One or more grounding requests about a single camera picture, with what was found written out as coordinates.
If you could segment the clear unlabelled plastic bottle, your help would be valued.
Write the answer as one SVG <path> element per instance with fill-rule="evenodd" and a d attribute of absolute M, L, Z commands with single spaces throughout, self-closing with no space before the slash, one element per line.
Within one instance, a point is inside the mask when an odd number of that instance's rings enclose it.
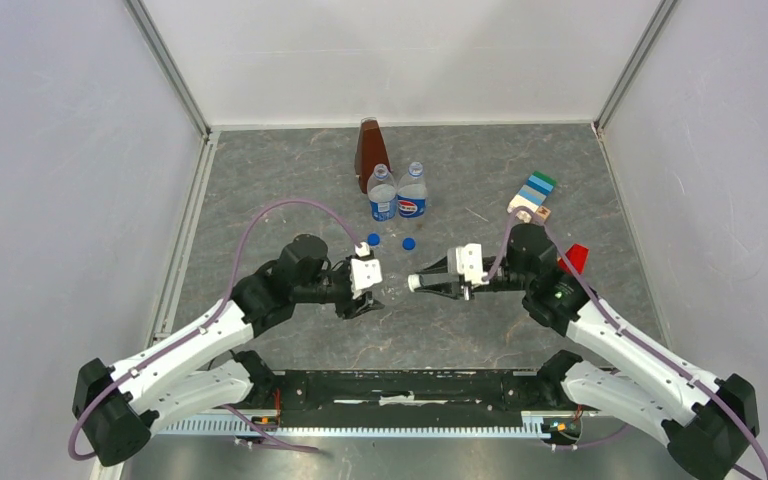
<path fill-rule="evenodd" d="M 386 307 L 396 307 L 411 297 L 408 274 L 386 273 L 373 289 L 373 296 Z"/>

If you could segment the white blue Pocari cap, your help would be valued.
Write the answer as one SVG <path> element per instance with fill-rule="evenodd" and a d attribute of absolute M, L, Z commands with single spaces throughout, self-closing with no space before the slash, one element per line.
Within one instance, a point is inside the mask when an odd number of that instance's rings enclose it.
<path fill-rule="evenodd" d="M 415 292 L 418 288 L 422 287 L 421 276 L 419 274 L 410 274 L 407 277 L 408 289 L 411 292 Z"/>

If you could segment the Pepsi bottle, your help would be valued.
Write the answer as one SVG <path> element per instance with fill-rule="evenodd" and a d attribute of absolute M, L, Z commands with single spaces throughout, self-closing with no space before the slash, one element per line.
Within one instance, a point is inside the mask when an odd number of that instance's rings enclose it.
<path fill-rule="evenodd" d="M 424 177 L 424 166 L 412 162 L 398 182 L 397 206 L 402 218 L 418 218 L 426 211 L 428 190 Z"/>
<path fill-rule="evenodd" d="M 371 216 L 377 222 L 392 219 L 397 213 L 396 183 L 385 164 L 377 164 L 367 181 Z"/>

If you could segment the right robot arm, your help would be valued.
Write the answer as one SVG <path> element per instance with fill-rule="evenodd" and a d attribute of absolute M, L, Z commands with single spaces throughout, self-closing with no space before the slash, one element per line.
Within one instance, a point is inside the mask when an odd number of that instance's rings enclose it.
<path fill-rule="evenodd" d="M 479 292 L 520 292 L 529 316 L 617 369 L 607 373 L 562 350 L 539 370 L 537 392 L 551 408 L 595 408 L 646 433 L 696 479 L 724 479 L 758 445 L 754 386 L 698 367 L 625 320 L 558 251 L 541 225 L 518 224 L 504 250 L 485 257 L 479 244 L 448 251 L 409 276 L 413 292 L 468 300 Z"/>

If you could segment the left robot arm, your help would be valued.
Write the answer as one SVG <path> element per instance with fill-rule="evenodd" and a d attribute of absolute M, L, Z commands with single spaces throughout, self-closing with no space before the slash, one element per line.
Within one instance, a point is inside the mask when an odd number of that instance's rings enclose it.
<path fill-rule="evenodd" d="M 274 381 L 255 362 L 207 362 L 289 320 L 299 304 L 331 304 L 341 319 L 381 308 L 371 292 L 381 283 L 379 260 L 360 242 L 353 255 L 332 264 L 327 244 L 297 236 L 277 259 L 237 281 L 229 294 L 168 338 L 106 365 L 95 358 L 78 371 L 72 413 L 77 425 L 68 451 L 75 460 L 78 435 L 89 458 L 104 467 L 125 462 L 167 426 L 202 411 L 245 402 L 266 405 Z"/>

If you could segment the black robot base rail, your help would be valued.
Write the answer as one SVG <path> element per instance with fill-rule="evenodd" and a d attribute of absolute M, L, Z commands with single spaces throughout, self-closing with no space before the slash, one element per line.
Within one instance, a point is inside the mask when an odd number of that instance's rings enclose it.
<path fill-rule="evenodd" d="M 501 434 L 528 430 L 572 445 L 585 408 L 568 400 L 546 374 L 517 370 L 286 370 L 254 351 L 232 354 L 254 382 L 241 402 L 254 422 L 272 429 L 413 435 Z"/>

